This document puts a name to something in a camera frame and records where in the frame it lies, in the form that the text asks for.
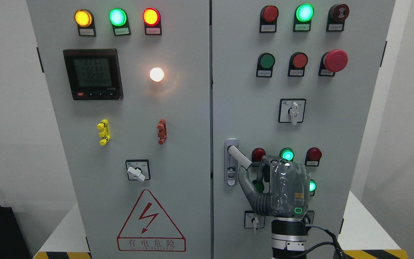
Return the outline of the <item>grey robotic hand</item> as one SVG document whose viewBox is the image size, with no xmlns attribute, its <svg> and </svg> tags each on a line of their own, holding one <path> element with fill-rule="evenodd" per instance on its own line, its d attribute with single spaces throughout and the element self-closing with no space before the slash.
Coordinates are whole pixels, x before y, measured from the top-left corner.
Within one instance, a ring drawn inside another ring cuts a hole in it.
<svg viewBox="0 0 414 259">
<path fill-rule="evenodd" d="M 308 210 L 310 175 L 304 165 L 276 156 L 263 156 L 262 163 L 269 166 L 270 190 L 260 193 L 249 179 L 247 169 L 238 174 L 242 188 L 252 210 L 260 216 L 301 219 Z"/>
</svg>

